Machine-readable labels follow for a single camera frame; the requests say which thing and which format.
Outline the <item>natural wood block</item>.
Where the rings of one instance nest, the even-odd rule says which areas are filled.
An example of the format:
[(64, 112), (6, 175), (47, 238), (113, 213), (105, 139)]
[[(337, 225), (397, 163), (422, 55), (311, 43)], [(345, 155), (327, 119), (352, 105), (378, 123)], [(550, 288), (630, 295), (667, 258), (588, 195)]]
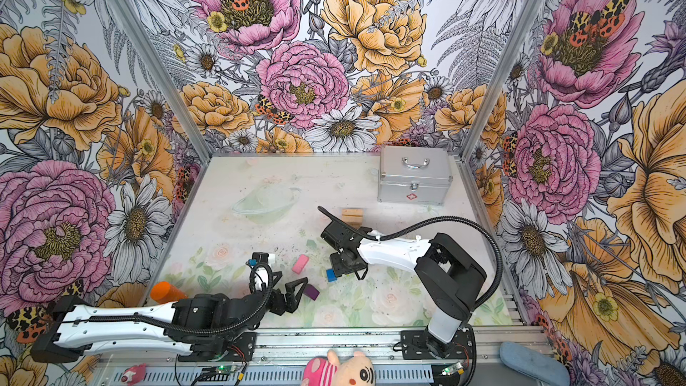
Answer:
[(344, 208), (341, 210), (341, 218), (346, 222), (361, 222), (364, 218), (364, 210), (361, 208)]
[(356, 229), (359, 229), (363, 224), (363, 218), (359, 216), (346, 216), (343, 218), (343, 222), (350, 225)]

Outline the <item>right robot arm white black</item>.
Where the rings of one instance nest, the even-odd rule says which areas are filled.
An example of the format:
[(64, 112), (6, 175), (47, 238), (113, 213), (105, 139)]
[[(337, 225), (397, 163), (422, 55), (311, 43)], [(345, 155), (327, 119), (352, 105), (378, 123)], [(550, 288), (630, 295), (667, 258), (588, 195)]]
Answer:
[(477, 309), (487, 273), (454, 239), (388, 239), (373, 230), (330, 222), (321, 238), (333, 249), (332, 273), (366, 278), (373, 264), (415, 273), (436, 306), (421, 333), (402, 332), (405, 359), (466, 359), (466, 329)]

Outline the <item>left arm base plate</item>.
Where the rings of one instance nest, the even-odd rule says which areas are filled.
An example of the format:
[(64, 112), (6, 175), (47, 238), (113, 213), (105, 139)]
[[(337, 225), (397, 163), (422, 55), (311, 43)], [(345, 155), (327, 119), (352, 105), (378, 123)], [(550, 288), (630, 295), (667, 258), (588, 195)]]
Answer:
[(180, 362), (246, 362), (251, 361), (256, 332), (243, 332), (237, 337), (213, 336), (203, 337), (199, 343), (190, 346), (191, 354), (180, 356)]

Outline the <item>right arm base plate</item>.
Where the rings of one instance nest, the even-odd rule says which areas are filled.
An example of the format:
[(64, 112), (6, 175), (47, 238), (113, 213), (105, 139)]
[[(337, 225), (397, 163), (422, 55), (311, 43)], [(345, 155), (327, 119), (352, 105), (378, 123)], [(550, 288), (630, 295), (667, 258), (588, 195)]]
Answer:
[(474, 359), (475, 337), (473, 329), (457, 329), (449, 343), (443, 343), (424, 330), (403, 330), (400, 332), (400, 351), (404, 360), (461, 360)]

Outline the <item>pink wood block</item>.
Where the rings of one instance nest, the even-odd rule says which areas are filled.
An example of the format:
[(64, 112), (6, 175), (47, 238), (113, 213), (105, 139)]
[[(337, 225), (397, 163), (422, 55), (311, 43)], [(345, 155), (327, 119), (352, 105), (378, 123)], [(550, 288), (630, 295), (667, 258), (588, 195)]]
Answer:
[(301, 274), (307, 267), (307, 264), (309, 262), (310, 258), (307, 255), (301, 254), (298, 256), (297, 260), (293, 264), (291, 270), (295, 274)]

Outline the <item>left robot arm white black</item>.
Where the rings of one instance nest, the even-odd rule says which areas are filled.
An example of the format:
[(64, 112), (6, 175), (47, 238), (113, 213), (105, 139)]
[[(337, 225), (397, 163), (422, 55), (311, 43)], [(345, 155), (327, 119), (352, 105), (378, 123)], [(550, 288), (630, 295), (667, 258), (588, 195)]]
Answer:
[(250, 361), (264, 316), (294, 313), (307, 284), (302, 278), (284, 289), (257, 286), (243, 298), (198, 294), (150, 307), (91, 307), (64, 297), (30, 355), (48, 364), (127, 351), (166, 352), (182, 362)]

